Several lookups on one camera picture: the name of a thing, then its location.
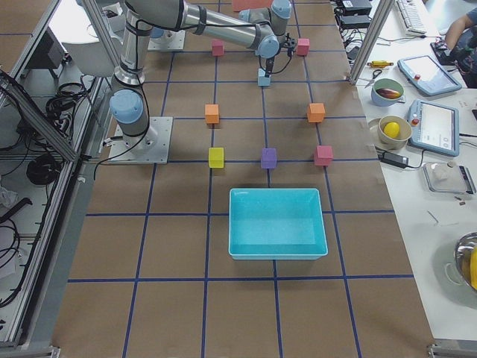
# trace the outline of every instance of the pink cube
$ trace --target pink cube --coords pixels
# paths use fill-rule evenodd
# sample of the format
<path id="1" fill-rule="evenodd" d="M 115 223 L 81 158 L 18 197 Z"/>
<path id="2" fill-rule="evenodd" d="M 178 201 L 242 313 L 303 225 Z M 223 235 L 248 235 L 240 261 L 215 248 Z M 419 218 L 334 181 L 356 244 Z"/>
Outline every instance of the pink cube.
<path id="1" fill-rule="evenodd" d="M 306 56 L 310 51 L 310 39 L 298 39 L 297 55 Z"/>
<path id="2" fill-rule="evenodd" d="M 317 145 L 313 157 L 316 166 L 328 166 L 333 160 L 331 145 Z"/>
<path id="3" fill-rule="evenodd" d="M 273 0 L 232 0 L 232 10 L 259 9 L 270 7 Z"/>
<path id="4" fill-rule="evenodd" d="M 212 56 L 224 56 L 224 41 L 222 40 L 212 40 Z"/>

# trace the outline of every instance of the keyboard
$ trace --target keyboard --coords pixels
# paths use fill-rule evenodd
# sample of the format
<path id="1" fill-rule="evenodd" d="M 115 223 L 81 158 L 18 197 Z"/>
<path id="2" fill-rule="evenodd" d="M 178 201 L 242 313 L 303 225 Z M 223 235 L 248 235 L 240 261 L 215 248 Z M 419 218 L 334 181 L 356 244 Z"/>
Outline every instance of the keyboard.
<path id="1" fill-rule="evenodd" d="M 398 10 L 398 17 L 404 26 L 406 35 L 424 35 L 427 30 L 420 21 L 419 13 L 417 12 L 415 1 L 419 0 L 396 0 L 395 5 Z"/>

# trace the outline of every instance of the table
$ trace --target table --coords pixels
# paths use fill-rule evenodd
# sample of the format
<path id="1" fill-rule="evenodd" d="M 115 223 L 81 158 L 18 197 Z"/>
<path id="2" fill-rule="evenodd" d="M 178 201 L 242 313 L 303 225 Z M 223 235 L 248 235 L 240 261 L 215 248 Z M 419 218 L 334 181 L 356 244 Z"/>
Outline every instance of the table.
<path id="1" fill-rule="evenodd" d="M 427 34 L 437 36 L 437 29 L 429 22 L 430 17 L 424 6 L 419 8 L 422 10 L 421 18 L 430 30 Z M 403 34 L 402 31 L 397 32 L 399 24 L 395 15 L 395 10 L 392 10 L 381 37 L 399 38 L 399 34 Z M 434 38 L 431 37 L 413 39 L 405 43 L 395 42 L 391 45 L 376 44 L 370 60 L 397 62 L 398 59 L 411 55 L 433 56 L 429 46 L 433 41 Z M 361 78 L 371 78 L 371 72 L 372 69 L 365 69 Z M 457 72 L 454 72 L 454 75 L 460 77 Z M 358 93 L 368 121 L 386 115 L 406 118 L 413 100 L 421 98 L 458 108 L 461 117 L 460 132 L 477 134 L 477 121 L 471 112 L 477 107 L 475 89 L 463 88 L 449 95 L 425 98 L 407 82 L 397 65 L 385 69 L 381 78 L 384 77 L 393 78 L 405 87 L 406 103 L 377 107 L 370 99 L 371 87 L 365 88 L 367 81 L 360 80 L 357 83 Z M 476 150 L 477 148 L 472 146 L 461 145 L 461 153 L 455 158 L 459 165 L 467 166 L 474 177 L 477 175 Z M 420 162 L 420 150 L 416 148 L 405 147 L 399 154 L 409 157 L 412 166 L 417 166 Z M 429 152 L 424 155 L 425 162 L 445 163 L 447 160 L 451 158 Z M 446 263 L 453 262 L 452 254 L 457 240 L 476 230 L 477 201 L 471 195 L 465 195 L 463 198 L 466 204 L 460 205 L 452 194 L 430 192 L 422 170 L 403 171 L 382 163 L 382 171 L 433 336 L 436 339 L 476 341 L 477 297 L 468 287 L 449 282 L 443 273 L 443 267 Z"/>

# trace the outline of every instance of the plastic tray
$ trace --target plastic tray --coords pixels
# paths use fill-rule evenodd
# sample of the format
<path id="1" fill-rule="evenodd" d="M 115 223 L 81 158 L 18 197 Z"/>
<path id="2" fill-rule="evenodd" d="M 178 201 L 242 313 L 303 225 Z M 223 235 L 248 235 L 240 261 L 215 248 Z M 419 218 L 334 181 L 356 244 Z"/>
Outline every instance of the plastic tray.
<path id="1" fill-rule="evenodd" d="M 229 253 L 236 260 L 327 255 L 318 190 L 231 189 Z"/>

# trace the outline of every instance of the screwdriver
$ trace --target screwdriver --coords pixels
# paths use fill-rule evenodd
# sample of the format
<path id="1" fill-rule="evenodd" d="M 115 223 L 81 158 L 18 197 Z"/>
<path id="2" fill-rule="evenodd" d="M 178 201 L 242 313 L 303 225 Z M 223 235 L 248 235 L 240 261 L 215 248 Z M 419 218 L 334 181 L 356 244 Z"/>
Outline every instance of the screwdriver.
<path id="1" fill-rule="evenodd" d="M 385 67 L 394 65 L 394 63 L 380 60 L 380 61 L 368 62 L 367 65 L 370 66 L 373 69 L 384 69 Z"/>

